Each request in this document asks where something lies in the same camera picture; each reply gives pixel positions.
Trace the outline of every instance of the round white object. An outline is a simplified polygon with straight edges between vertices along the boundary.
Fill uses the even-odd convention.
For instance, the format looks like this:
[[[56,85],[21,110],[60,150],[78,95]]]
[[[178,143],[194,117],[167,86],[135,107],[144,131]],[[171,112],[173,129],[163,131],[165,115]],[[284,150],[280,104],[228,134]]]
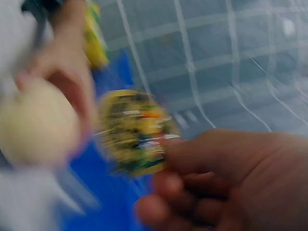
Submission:
[[[295,35],[295,24],[290,19],[284,18],[283,21],[283,33],[286,37],[292,37]]]
[[[60,165],[79,140],[77,113],[46,80],[31,81],[0,108],[0,149],[13,164]]]

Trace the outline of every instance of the blurry hand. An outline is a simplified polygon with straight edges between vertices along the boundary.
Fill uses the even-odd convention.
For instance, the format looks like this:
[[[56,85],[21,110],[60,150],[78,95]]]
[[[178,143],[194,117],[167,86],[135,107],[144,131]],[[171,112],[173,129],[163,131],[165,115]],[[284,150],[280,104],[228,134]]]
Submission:
[[[213,130],[170,146],[168,171],[137,202],[159,231],[308,230],[308,140]]]
[[[31,78],[42,77],[58,87],[79,115],[81,140],[90,132],[94,118],[93,82],[88,61],[80,44],[61,36],[34,55],[26,72],[20,74],[16,83],[20,90]]]

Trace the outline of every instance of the yellow package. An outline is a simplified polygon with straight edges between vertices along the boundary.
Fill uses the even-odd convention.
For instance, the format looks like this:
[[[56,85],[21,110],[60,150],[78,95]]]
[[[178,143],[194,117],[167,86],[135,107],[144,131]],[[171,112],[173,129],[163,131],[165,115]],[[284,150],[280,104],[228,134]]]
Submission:
[[[85,16],[85,53],[91,68],[100,68],[109,63],[106,43],[99,27],[100,7],[95,2],[88,4]]]

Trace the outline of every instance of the snack wrapper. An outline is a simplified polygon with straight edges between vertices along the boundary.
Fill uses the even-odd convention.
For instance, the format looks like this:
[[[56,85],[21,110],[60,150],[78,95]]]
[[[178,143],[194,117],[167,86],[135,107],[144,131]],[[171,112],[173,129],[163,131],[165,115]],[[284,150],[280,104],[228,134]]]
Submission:
[[[95,2],[89,2],[85,16],[84,49],[91,68],[101,68],[109,64],[106,43],[99,27],[99,19],[99,5]]]
[[[163,170],[168,140],[180,137],[171,116],[152,95],[114,90],[99,101],[98,140],[114,170],[142,176]]]

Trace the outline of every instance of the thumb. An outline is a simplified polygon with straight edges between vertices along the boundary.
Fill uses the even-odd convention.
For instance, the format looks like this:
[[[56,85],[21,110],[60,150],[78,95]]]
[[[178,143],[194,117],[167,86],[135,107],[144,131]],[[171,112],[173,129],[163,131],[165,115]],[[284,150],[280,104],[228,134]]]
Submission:
[[[54,64],[45,59],[44,55],[38,55],[27,66],[26,71],[19,73],[15,82],[19,90],[23,90],[34,77],[49,78],[54,71]]]
[[[55,63],[44,53],[37,55],[27,68],[33,77],[49,78],[55,71]]]
[[[181,174],[212,171],[232,182],[240,182],[280,149],[284,143],[281,137],[281,133],[210,130],[195,140],[169,146],[166,159]]]

